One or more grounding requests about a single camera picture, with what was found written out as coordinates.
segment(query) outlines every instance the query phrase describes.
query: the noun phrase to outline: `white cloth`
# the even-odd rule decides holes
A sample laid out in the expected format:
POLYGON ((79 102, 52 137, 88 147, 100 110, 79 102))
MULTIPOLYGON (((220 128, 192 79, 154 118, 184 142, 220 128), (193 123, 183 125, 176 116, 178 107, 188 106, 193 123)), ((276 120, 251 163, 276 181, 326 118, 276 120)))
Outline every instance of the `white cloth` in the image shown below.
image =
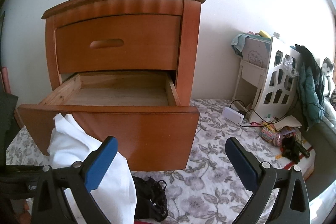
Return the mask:
POLYGON ((336 126, 336 111, 330 103, 330 98, 324 97, 325 117, 336 126))
MULTIPOLYGON (((68 167, 75 161, 84 161, 101 142, 87 135, 72 115, 54 117, 48 152, 52 168, 68 167)), ((70 189, 65 191, 68 203, 78 223, 85 223, 70 189)), ((117 153, 99 187, 91 195, 111 223, 133 224, 137 196, 127 160, 117 153)))

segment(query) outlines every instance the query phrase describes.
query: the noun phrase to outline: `black cable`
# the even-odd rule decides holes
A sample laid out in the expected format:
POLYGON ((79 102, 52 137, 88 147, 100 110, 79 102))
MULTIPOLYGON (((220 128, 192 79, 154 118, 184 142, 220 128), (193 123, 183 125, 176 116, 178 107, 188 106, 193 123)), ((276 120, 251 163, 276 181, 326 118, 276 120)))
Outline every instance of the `black cable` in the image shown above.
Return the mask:
POLYGON ((324 115, 328 114, 328 117, 329 117, 329 113, 327 113, 327 112, 325 111, 325 109, 319 107, 318 105, 315 105, 314 103, 305 103, 304 105, 307 105, 307 104, 314 105, 314 106, 318 107, 320 110, 322 110, 322 111, 324 112, 324 115))
POLYGON ((231 104, 230 104, 230 108, 231 108, 232 104, 233 104, 235 101, 237 101, 237 102, 242 102, 242 103, 243 103, 243 106, 244 106, 244 112, 245 112, 245 111, 246 111, 246 106, 245 106, 245 103, 244 103, 242 100, 233 100, 233 101, 231 102, 231 104))
POLYGON ((251 108, 250 110, 248 110, 247 112, 249 112, 249 111, 251 111, 251 110, 253 110, 258 116, 259 116, 259 118, 260 119, 262 119, 264 122, 266 122, 267 124, 265 124, 265 125, 262 125, 262 126, 242 126, 241 125, 241 127, 264 127, 264 126, 268 126, 269 124, 275 124, 275 123, 277 123, 277 122, 280 122, 280 121, 282 121, 286 116, 287 116, 287 114, 289 113, 289 112, 291 112, 295 107, 296 107, 296 104, 297 104, 297 102, 298 102, 298 99, 296 99, 296 102, 295 102, 295 104, 294 104, 294 106, 291 108, 291 109, 289 109, 283 116, 281 116, 278 120, 276 120, 276 119, 274 119, 272 122, 266 122, 253 108, 251 108))

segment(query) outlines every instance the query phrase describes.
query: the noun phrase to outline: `cardboard box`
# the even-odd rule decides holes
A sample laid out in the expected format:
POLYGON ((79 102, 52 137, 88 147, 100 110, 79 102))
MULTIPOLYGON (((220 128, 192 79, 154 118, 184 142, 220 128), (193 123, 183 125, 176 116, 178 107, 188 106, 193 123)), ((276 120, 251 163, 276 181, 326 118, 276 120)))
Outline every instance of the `cardboard box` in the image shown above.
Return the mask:
POLYGON ((243 60, 261 68, 267 68, 270 50, 270 39, 268 38, 245 38, 243 47, 243 60))

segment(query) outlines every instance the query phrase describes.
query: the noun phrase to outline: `dark jacket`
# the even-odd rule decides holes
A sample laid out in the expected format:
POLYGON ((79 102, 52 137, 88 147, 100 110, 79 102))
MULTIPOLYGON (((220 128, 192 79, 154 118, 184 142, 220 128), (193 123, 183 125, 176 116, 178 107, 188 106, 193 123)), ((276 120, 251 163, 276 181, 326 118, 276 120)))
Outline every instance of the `dark jacket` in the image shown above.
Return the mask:
POLYGON ((320 122, 325 113, 322 71, 312 53, 305 46, 295 44, 295 50, 301 54, 302 58, 297 91, 304 118, 303 124, 305 129, 308 129, 314 123, 320 122))

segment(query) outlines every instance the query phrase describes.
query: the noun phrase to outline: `blue gripper pad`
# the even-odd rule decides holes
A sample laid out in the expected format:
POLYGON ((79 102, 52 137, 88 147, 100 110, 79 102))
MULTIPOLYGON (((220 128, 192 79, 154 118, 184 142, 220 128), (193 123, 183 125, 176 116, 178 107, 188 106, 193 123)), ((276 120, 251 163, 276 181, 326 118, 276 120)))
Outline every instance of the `blue gripper pad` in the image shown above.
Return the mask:
POLYGON ((96 153, 95 158, 84 175, 84 185, 89 192, 98 188, 117 152, 118 142, 112 136, 108 136, 98 150, 91 152, 96 153))
POLYGON ((233 141, 234 139, 236 138, 231 137, 227 139, 225 143, 225 153, 232 163, 232 166, 235 168, 246 190, 254 192, 258 189, 258 173, 255 171, 251 163, 249 163, 241 150, 243 149, 245 153, 248 152, 240 144, 239 145, 241 147, 238 148, 233 141))

